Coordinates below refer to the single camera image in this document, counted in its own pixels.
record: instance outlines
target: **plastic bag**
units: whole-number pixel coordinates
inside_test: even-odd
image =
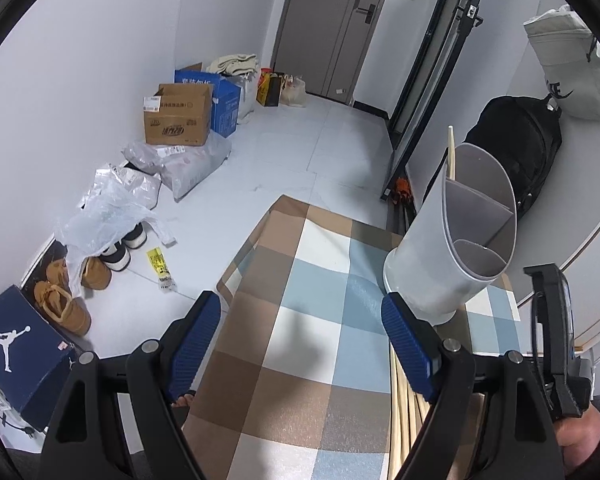
[[[231,152],[231,141],[213,130],[204,146],[151,146],[133,142],[122,152],[126,160],[149,174],[160,173],[162,182],[180,200],[212,174]]]
[[[564,5],[525,22],[525,30],[558,106],[600,119],[600,44],[580,16]]]
[[[258,81],[260,81],[260,67],[256,72],[247,75],[228,77],[227,80],[240,87],[240,106],[238,107],[238,124],[248,123],[250,113],[255,110],[258,95]]]
[[[163,244],[175,241],[155,213],[136,202],[122,184],[110,178],[98,195],[90,196],[84,208],[78,209],[67,222],[59,222],[55,236],[67,248],[65,261],[74,298],[82,295],[80,281],[86,259],[102,254],[142,221],[154,229]]]
[[[306,106],[306,84],[300,76],[285,75],[285,87],[280,94],[280,104],[298,108]]]
[[[158,203],[158,193],[160,192],[160,178],[149,176],[141,171],[125,168],[124,166],[106,166],[96,170],[96,176],[93,179],[93,187],[85,197],[85,202],[90,197],[97,196],[102,192],[107,180],[113,179],[125,187],[131,193],[134,200],[147,209],[153,209]]]

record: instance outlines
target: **folded blanket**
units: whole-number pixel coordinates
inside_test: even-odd
[[[245,75],[256,72],[258,57],[255,54],[231,54],[216,59],[207,72],[226,75]]]

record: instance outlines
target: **brown cardboard box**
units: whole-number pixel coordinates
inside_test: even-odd
[[[183,68],[183,70],[196,70],[197,72],[202,72],[202,62],[196,63],[195,65],[189,65]]]
[[[163,84],[144,99],[147,144],[202,146],[211,126],[213,85]]]

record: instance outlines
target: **orange object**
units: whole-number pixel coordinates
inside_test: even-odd
[[[258,81],[258,87],[260,87],[260,85],[262,85],[262,83],[264,82],[264,75],[266,73],[270,73],[270,72],[273,72],[273,69],[271,69],[271,68],[263,68],[263,69],[261,69],[261,71],[260,71],[260,80]]]
[[[394,191],[391,193],[391,199],[394,204],[403,203],[408,204],[413,200],[413,193],[411,192],[411,184],[406,178],[400,177],[394,187]]]

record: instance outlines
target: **gray door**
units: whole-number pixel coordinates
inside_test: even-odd
[[[346,102],[379,4],[380,0],[287,0],[275,70],[301,75],[308,92]]]
[[[371,27],[375,25],[374,18],[380,14],[379,3],[380,0],[354,1],[344,40],[332,59],[333,75],[328,75],[329,83],[325,86],[323,95],[342,102],[352,96],[355,79],[366,54],[367,38],[370,39]]]

